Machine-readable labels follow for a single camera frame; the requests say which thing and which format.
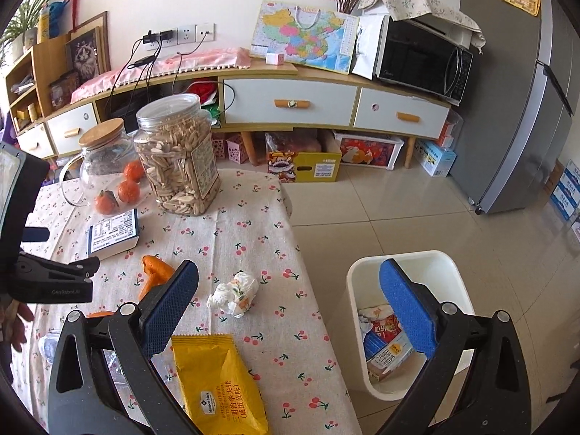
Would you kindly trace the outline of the yellow snack bag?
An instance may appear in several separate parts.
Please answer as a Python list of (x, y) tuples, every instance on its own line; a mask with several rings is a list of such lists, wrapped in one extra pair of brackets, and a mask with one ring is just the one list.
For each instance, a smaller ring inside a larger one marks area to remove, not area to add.
[(203, 434), (269, 434), (258, 385), (229, 335), (171, 340), (186, 412)]

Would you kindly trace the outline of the black microwave oven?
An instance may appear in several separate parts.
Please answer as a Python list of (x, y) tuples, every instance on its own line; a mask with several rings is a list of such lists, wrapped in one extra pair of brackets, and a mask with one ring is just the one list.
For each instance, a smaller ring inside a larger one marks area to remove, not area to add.
[(374, 78), (435, 95), (455, 106), (464, 96), (473, 54), (438, 30), (384, 18)]

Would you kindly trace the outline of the blue white small box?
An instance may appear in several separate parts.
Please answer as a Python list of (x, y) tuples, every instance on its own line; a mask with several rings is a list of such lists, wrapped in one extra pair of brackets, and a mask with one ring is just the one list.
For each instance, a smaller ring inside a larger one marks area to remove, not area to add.
[(430, 177), (444, 178), (456, 159), (456, 153), (441, 148), (432, 140), (416, 140), (414, 158)]

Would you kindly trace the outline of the wooden tv cabinet white drawers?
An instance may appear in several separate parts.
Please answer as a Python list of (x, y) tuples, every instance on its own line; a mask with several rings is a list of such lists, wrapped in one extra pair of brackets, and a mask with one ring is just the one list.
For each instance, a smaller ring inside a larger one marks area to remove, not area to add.
[(135, 83), (113, 87), (90, 98), (56, 109), (50, 83), (62, 76), (66, 37), (32, 47), (10, 70), (32, 69), (34, 85), (15, 99), (13, 113), (39, 105), (38, 118), (17, 130), (22, 150), (39, 158), (79, 152), (79, 139), (89, 128), (121, 114), (135, 100), (210, 88), (208, 100), (218, 106), (216, 130), (239, 133), (244, 141), (254, 132), (294, 128), (346, 130), (355, 133), (398, 134), (415, 142), (435, 140), (450, 106), (410, 88), (383, 86), (355, 75), (343, 75), (284, 63), (271, 66), (251, 57), (249, 69), (188, 72), (152, 78), (145, 69)]

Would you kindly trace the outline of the small pink white box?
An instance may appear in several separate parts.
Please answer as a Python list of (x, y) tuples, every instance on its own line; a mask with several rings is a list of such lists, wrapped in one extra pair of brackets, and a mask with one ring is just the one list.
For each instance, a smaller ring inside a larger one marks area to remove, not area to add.
[(282, 66), (285, 62), (283, 53), (268, 52), (265, 54), (265, 63), (271, 66)]

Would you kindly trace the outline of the orange peel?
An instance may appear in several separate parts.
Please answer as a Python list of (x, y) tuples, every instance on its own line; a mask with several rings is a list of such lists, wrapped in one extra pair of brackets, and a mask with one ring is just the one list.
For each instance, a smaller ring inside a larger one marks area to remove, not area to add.
[(165, 284), (175, 269), (154, 255), (125, 252), (100, 262), (92, 278), (92, 301), (80, 306), (85, 315), (116, 311), (127, 302), (139, 302), (154, 287)]

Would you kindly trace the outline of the colourful china map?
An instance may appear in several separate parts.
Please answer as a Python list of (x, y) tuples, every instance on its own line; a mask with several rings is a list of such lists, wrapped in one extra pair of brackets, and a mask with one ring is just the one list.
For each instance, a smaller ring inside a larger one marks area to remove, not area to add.
[(279, 1), (261, 3), (250, 54), (281, 54), (288, 63), (347, 75), (353, 62), (358, 18)]

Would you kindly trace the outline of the green potted plant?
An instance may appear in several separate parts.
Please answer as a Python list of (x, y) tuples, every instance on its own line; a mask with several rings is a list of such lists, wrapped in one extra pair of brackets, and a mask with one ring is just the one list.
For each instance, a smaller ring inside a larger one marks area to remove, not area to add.
[(50, 0), (24, 0), (19, 5), (12, 19), (8, 22), (7, 29), (1, 35), (1, 66), (7, 64), (8, 46), (28, 29), (36, 27), (42, 7), (49, 2)]

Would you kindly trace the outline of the stacked water cartons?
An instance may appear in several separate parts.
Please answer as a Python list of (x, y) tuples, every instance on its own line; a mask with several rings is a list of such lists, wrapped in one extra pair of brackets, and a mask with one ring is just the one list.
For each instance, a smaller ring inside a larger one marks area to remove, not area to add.
[(572, 160), (565, 165), (550, 200), (564, 222), (573, 223), (579, 218), (580, 170)]

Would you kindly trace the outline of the white box red picture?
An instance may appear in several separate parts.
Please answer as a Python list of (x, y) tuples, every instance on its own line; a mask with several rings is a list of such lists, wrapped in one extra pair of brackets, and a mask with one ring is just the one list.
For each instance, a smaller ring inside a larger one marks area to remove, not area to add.
[(402, 138), (390, 134), (362, 136), (334, 130), (333, 137), (340, 148), (342, 163), (384, 168), (388, 171), (394, 169), (404, 147)]

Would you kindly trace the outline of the yellow cardboard box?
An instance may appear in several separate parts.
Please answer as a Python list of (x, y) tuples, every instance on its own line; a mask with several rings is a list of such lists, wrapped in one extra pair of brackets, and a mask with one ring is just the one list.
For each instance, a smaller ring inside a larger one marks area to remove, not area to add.
[(342, 153), (331, 130), (265, 133), (268, 173), (282, 183), (333, 183)]

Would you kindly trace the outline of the white trash bin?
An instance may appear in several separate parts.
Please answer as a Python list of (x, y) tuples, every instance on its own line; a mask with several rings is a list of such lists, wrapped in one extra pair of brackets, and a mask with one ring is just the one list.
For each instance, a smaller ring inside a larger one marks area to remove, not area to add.
[[(336, 356), (347, 388), (384, 402), (406, 396), (427, 359), (435, 353), (436, 325), (428, 312), (403, 291), (399, 276), (422, 285), (438, 305), (451, 303), (473, 315), (469, 293), (453, 259), (444, 252), (407, 252), (364, 257), (352, 264), (346, 276), (346, 291), (329, 324)], [(396, 315), (414, 352), (384, 380), (370, 380), (358, 310), (388, 304)]]

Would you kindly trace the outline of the light blue tube carton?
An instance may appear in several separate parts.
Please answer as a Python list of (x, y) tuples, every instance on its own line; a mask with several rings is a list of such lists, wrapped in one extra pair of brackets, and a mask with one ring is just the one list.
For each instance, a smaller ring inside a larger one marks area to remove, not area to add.
[(414, 349), (405, 332), (400, 332), (389, 342), (385, 342), (374, 331), (367, 332), (363, 339), (367, 369), (370, 380), (384, 380), (398, 368)]

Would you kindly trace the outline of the blue milk carton box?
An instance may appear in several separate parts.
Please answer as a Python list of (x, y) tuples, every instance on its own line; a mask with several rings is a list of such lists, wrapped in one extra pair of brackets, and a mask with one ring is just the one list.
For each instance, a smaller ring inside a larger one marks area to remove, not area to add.
[(125, 211), (102, 219), (87, 232), (87, 256), (104, 260), (138, 245), (140, 227), (138, 211)]

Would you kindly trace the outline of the white tissue wrapper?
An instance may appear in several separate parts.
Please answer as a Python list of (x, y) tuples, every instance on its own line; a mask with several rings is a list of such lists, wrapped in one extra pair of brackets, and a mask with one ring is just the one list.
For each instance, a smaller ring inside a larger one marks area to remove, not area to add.
[(229, 282), (217, 285), (207, 299), (207, 307), (241, 318), (250, 310), (259, 288), (256, 278), (245, 272), (238, 272)]

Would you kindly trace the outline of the plastic jar of seeds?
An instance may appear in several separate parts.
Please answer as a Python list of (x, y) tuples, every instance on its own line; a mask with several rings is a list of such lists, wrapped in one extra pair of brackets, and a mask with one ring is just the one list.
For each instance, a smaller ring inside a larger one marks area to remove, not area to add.
[(137, 113), (134, 145), (157, 204), (165, 211), (200, 216), (220, 187), (210, 112), (193, 93), (152, 101)]

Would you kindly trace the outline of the orange persimmon fruit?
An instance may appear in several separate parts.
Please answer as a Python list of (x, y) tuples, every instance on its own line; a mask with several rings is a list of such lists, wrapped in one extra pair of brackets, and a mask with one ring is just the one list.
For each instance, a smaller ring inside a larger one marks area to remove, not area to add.
[(118, 198), (126, 204), (136, 204), (141, 196), (138, 183), (132, 180), (122, 181), (117, 188)]
[(129, 162), (123, 171), (124, 178), (128, 181), (139, 183), (142, 177), (145, 176), (145, 170), (139, 160)]
[(111, 215), (119, 208), (113, 191), (101, 190), (94, 198), (94, 209), (102, 215)]

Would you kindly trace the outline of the red snack bag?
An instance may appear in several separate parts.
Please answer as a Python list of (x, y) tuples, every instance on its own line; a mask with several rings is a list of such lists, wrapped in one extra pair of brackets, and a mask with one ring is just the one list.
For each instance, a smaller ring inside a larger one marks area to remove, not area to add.
[(358, 316), (363, 337), (373, 332), (388, 344), (402, 332), (392, 307), (387, 303), (359, 309)]

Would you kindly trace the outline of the glass jar bamboo lid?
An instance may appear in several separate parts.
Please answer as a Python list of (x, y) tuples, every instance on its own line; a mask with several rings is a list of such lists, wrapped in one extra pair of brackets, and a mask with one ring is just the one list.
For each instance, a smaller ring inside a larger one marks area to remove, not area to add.
[[(126, 204), (118, 198), (117, 188), (126, 180), (125, 166), (138, 158), (133, 138), (125, 129), (124, 120), (113, 118), (89, 129), (79, 139), (80, 154), (62, 168), (59, 185), (65, 201), (73, 207), (88, 207), (103, 217), (114, 216), (137, 207), (148, 194), (145, 176), (138, 183), (141, 189), (136, 204)], [(113, 191), (119, 208), (111, 215), (94, 209), (94, 198), (101, 190)]]

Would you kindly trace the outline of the floral cloth on microwave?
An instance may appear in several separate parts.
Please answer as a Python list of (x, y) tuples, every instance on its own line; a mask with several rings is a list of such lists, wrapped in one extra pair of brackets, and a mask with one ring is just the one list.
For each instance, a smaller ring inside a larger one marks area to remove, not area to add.
[(394, 21), (417, 19), (431, 15), (437, 19), (449, 22), (452, 26), (469, 30), (472, 33), (468, 45), (475, 46), (482, 52), (486, 39), (479, 25), (459, 10), (456, 10), (440, 0), (360, 0), (358, 10), (363, 14), (374, 12), (374, 8), (383, 5)]

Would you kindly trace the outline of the silver refrigerator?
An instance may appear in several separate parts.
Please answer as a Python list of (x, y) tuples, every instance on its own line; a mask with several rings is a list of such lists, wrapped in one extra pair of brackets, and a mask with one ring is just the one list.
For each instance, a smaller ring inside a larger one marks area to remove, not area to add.
[(579, 99), (579, 35), (558, 0), (532, 16), (504, 0), (461, 0), (486, 44), (458, 108), (452, 179), (478, 214), (531, 205), (555, 169)]

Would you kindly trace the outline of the framed cat picture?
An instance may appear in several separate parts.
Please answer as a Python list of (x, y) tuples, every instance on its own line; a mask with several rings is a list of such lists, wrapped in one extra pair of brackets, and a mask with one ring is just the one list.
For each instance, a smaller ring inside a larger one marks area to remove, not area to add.
[(79, 84), (110, 71), (108, 12), (102, 12), (71, 30), (65, 52), (67, 67), (77, 73)]

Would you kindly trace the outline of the clear crushed plastic bottle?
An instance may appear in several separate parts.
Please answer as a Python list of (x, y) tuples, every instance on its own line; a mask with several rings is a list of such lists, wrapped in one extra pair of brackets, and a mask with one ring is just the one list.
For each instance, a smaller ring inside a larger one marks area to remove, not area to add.
[[(59, 339), (59, 332), (48, 332), (46, 335), (39, 338), (37, 344), (38, 350), (48, 365), (52, 365), (54, 363)], [(104, 357), (111, 379), (115, 386), (122, 389), (128, 388), (129, 385), (127, 384), (127, 380), (119, 360), (117, 359), (116, 353), (106, 349), (104, 351)], [(161, 379), (165, 383), (170, 383), (177, 377), (177, 372), (174, 370), (172, 363), (167, 361), (163, 353), (154, 355), (150, 359), (150, 362), (153, 364), (155, 370), (159, 373)]]

